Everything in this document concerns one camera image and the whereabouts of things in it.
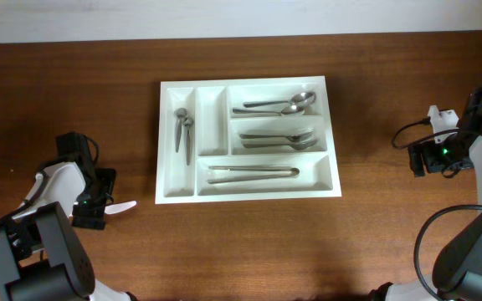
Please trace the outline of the pink handled utensil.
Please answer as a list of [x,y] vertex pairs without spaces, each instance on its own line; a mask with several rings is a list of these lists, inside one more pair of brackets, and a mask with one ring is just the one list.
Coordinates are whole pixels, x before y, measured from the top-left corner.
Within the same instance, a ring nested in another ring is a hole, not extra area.
[[115,215],[125,212],[137,205],[137,201],[128,201],[122,203],[113,203],[105,207],[104,213],[107,215]]

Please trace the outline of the small metal spoon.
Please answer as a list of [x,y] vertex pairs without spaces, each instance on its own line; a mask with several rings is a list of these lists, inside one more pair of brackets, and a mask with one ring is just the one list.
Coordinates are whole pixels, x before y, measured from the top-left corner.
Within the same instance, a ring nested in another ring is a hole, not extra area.
[[186,146],[186,164],[191,165],[192,158],[192,127],[194,125],[194,119],[190,116],[183,120],[183,126],[185,129],[185,146]]
[[187,117],[187,110],[185,108],[178,108],[175,110],[175,116],[177,117],[175,152],[178,152],[182,136],[182,123]]

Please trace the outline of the metal fork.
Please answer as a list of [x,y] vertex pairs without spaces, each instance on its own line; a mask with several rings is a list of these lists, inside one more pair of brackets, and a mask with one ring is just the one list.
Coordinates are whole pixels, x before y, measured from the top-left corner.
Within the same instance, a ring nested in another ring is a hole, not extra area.
[[308,139],[312,136],[312,131],[306,131],[297,133],[295,135],[283,135],[283,134],[240,134],[241,139],[265,139],[265,138],[284,138],[291,142],[299,142]]
[[265,148],[265,147],[278,147],[288,146],[296,151],[302,151],[316,145],[319,141],[317,139],[303,140],[298,142],[274,142],[274,143],[243,143],[244,148]]

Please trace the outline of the large metal spoon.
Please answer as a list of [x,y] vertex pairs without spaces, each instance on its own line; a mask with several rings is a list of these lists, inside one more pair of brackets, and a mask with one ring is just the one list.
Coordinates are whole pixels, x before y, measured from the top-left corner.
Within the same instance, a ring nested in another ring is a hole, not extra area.
[[254,108],[267,105],[288,104],[296,105],[297,107],[306,107],[312,105],[316,101],[316,98],[316,93],[309,91],[295,94],[290,99],[243,102],[243,106],[245,108]]
[[286,106],[282,110],[251,110],[233,108],[232,111],[234,114],[267,114],[278,116],[303,115],[305,113],[305,110],[297,105]]

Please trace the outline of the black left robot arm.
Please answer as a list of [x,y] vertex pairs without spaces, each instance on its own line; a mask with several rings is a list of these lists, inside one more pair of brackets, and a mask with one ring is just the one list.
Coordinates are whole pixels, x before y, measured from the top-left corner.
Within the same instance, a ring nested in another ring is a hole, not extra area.
[[136,202],[115,203],[116,172],[97,165],[100,148],[84,134],[56,138],[58,156],[44,162],[17,209],[0,217],[0,299],[119,300],[135,295],[95,276],[75,228],[102,230],[105,216]]

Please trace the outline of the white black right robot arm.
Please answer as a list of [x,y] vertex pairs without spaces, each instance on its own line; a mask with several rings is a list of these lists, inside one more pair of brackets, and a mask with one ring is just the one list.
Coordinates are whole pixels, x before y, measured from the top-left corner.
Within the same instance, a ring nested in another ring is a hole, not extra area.
[[[407,143],[409,165],[416,177],[439,173],[450,179],[462,170],[475,173],[478,201],[446,207],[422,225],[413,249],[417,280],[411,283],[384,283],[368,294],[368,299],[391,300],[477,300],[482,301],[482,87],[469,95],[464,113],[440,110],[433,105],[422,124],[433,133]],[[476,211],[477,217],[448,242],[433,265],[431,278],[420,268],[420,247],[429,226],[445,214]]]

